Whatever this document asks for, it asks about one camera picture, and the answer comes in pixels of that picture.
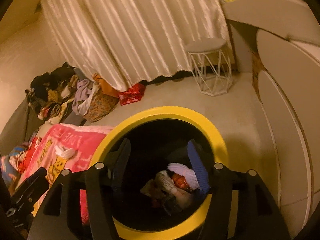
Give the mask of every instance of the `beige floor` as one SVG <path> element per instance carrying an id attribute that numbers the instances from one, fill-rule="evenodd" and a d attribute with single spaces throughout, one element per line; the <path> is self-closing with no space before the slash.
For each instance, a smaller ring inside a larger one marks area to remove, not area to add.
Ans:
<path id="1" fill-rule="evenodd" d="M 182 106 L 207 117 L 220 131 L 230 155 L 230 168 L 261 171 L 260 139 L 253 109 L 259 107 L 251 73 L 236 75 L 228 94 L 200 94 L 192 77 L 147 86 L 140 102 L 120 106 L 93 125 L 116 126 L 131 115 L 157 106 Z"/>

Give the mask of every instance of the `cartoon bear print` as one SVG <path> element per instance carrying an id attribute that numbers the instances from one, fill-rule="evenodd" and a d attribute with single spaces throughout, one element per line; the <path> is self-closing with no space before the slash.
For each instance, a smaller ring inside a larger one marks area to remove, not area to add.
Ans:
<path id="1" fill-rule="evenodd" d="M 64 166 L 66 165 L 68 159 L 64 159 L 60 156 L 57 156 L 54 164 L 51 164 L 48 169 L 48 174 L 46 176 L 46 179 L 49 182 L 49 186 L 54 183 L 56 178 L 59 176 L 60 172 L 64 169 Z"/>

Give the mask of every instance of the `yellow ring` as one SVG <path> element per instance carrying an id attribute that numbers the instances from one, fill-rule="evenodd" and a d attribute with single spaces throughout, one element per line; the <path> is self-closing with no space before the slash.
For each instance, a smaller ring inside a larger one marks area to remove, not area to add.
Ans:
<path id="1" fill-rule="evenodd" d="M 177 119 L 196 127 L 208 140 L 214 153 L 214 161 L 228 166 L 229 158 L 226 145 L 215 126 L 203 115 L 178 106 L 162 106 L 137 113 L 116 126 L 96 149 L 90 166 L 103 161 L 112 146 L 133 128 L 150 121 L 159 119 Z M 185 221 L 175 227 L 158 231 L 138 231 L 119 223 L 114 219 L 116 229 L 121 238 L 126 240 L 173 240 L 182 237 L 203 224 L 208 212 L 211 195 L 208 195 L 202 205 Z"/>

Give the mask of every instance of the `orange bag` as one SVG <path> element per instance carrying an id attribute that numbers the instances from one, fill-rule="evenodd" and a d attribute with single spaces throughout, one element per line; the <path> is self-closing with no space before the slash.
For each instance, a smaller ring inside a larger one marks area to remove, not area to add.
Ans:
<path id="1" fill-rule="evenodd" d="M 112 86 L 110 86 L 107 81 L 105 81 L 100 74 L 96 73 L 93 75 L 93 80 L 98 81 L 101 87 L 101 91 L 103 94 L 108 96 L 112 96 L 115 98 L 119 97 L 119 91 L 115 90 Z"/>

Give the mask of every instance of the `white cloth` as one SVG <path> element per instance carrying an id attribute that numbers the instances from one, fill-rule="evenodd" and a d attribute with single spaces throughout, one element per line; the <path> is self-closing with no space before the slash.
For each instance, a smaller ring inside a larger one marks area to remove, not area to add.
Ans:
<path id="1" fill-rule="evenodd" d="M 186 165 L 180 163 L 170 163 L 167 169 L 181 176 L 184 176 L 192 190 L 200 188 L 194 170 L 189 169 Z"/>
<path id="2" fill-rule="evenodd" d="M 65 88 L 64 88 L 64 90 L 61 92 L 61 97 L 62 98 L 67 98 L 68 96 L 70 96 L 70 90 L 69 90 L 69 87 L 68 86 L 66 86 Z"/>
<path id="3" fill-rule="evenodd" d="M 76 153 L 76 150 L 74 150 L 73 148 L 65 149 L 62 146 L 58 146 L 58 145 L 56 145 L 54 149 L 56 150 L 55 153 L 57 156 L 64 158 L 66 160 L 71 159 L 73 155 L 75 155 Z"/>
<path id="4" fill-rule="evenodd" d="M 91 94 L 85 101 L 83 101 L 82 104 L 78 106 L 78 112 L 81 116 L 84 116 L 85 114 L 87 114 L 89 107 L 91 105 L 93 96 L 97 94 L 99 88 L 100 88 L 99 82 L 94 82 L 92 86 Z"/>
<path id="5" fill-rule="evenodd" d="M 229 41 L 218 0 L 42 0 L 65 58 L 88 78 L 126 91 L 141 80 L 190 71 L 184 45 Z"/>

